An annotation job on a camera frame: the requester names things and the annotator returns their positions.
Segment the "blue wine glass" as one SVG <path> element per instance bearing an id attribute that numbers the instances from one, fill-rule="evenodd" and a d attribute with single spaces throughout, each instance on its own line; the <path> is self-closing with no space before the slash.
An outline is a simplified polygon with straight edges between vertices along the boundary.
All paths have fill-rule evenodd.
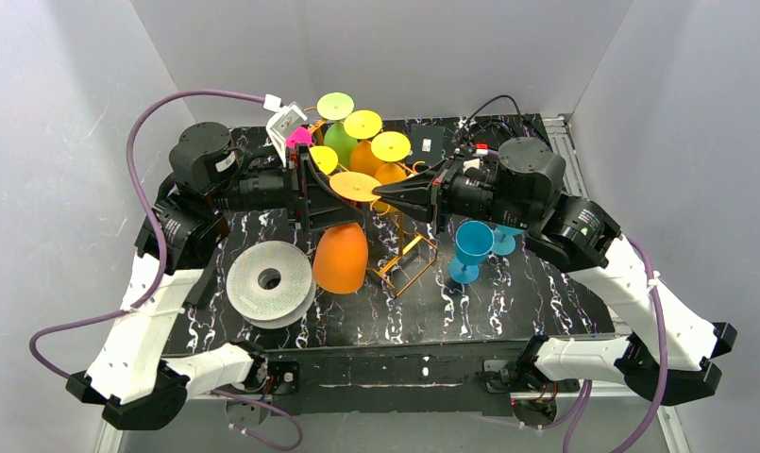
<path id="1" fill-rule="evenodd" d="M 467 285 L 479 276 L 479 267 L 487 259 L 495 238 L 492 229 L 480 221 L 463 222 L 454 237 L 455 258 L 448 266 L 450 278 Z"/>

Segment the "teal wine glass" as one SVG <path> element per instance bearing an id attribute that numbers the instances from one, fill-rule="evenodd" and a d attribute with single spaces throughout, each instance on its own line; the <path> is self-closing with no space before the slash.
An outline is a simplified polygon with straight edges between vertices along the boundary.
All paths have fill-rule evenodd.
<path id="1" fill-rule="evenodd" d="M 517 239 L 523 233 L 522 229 L 496 225 L 493 229 L 494 244 L 492 253 L 498 256 L 508 256 L 516 250 Z"/>

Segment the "orange wine glass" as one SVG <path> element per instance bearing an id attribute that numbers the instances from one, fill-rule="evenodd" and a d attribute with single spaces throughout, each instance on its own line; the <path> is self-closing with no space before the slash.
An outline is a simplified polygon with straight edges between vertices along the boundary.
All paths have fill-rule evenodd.
<path id="1" fill-rule="evenodd" d="M 372 203 L 380 197 L 373 190 L 380 183 L 359 172 L 339 172 L 329 186 L 348 202 Z M 312 262 L 315 283 L 331 294 L 355 293 L 363 286 L 368 265 L 368 244 L 357 221 L 328 228 L 321 237 Z"/>

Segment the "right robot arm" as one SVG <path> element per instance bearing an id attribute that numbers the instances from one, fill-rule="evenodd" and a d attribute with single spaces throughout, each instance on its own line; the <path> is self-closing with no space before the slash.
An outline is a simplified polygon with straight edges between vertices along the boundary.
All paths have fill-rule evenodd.
<path id="1" fill-rule="evenodd" d="M 514 392 L 581 379 L 624 385 L 663 406 L 712 396 L 722 377 L 715 360 L 733 349 L 736 329 L 687 307 L 599 204 L 565 191 L 565 170 L 565 160 L 543 142 L 513 138 L 499 147 L 486 180 L 466 172 L 456 154 L 375 194 L 435 227 L 458 215 L 523 230 L 529 252 L 595 294 L 630 328 L 608 340 L 536 335 L 505 370 L 485 374 L 491 388 Z"/>

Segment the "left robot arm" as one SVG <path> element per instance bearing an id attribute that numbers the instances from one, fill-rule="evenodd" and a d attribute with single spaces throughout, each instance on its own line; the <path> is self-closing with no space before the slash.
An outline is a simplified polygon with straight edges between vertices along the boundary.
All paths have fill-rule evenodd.
<path id="1" fill-rule="evenodd" d="M 186 128 L 169 154 L 171 174 L 160 185 L 136 239 L 136 255 L 121 308 L 88 369 L 70 375 L 67 391 L 102 407 L 121 430 L 167 426 L 185 403 L 231 384 L 265 382 L 261 350 L 249 342 L 168 360 L 163 348 L 193 287 L 229 233 L 227 215 L 283 209 L 291 224 L 313 232 L 362 219 L 338 196 L 298 145 L 282 167 L 273 149 L 248 150 L 215 122 Z"/>

